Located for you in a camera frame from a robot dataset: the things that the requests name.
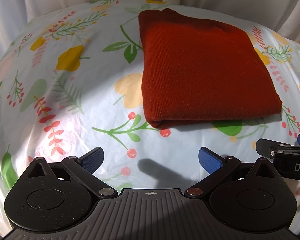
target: folded red cloth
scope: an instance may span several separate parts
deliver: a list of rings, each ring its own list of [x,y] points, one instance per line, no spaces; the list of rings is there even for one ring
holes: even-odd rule
[[[171,9],[139,14],[146,120],[155,128],[281,113],[266,66],[247,34]]]

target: white lettering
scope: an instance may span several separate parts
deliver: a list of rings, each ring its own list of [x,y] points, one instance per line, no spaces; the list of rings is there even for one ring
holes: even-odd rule
[[[296,166],[294,168],[294,171],[299,171],[300,170],[300,164],[299,163],[296,163]]]

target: silver screw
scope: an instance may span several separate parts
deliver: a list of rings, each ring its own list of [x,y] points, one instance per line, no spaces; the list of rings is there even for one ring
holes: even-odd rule
[[[187,193],[191,196],[199,196],[203,193],[202,189],[197,187],[191,187],[187,189]]]
[[[101,190],[99,190],[99,194],[102,196],[110,196],[114,193],[114,189],[109,188],[109,187],[105,187],[102,188]]]

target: white crosshair mark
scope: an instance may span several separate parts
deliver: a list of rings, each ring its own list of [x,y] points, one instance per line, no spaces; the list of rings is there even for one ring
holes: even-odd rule
[[[152,197],[152,196],[154,196],[154,195],[157,194],[157,193],[154,193],[153,191],[149,191],[149,192],[147,192],[146,194]]]

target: red ribbed fabric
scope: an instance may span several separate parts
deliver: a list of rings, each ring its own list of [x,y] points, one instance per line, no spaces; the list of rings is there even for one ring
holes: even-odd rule
[[[155,128],[281,113],[282,102],[247,34],[171,9],[139,14],[146,120]]]

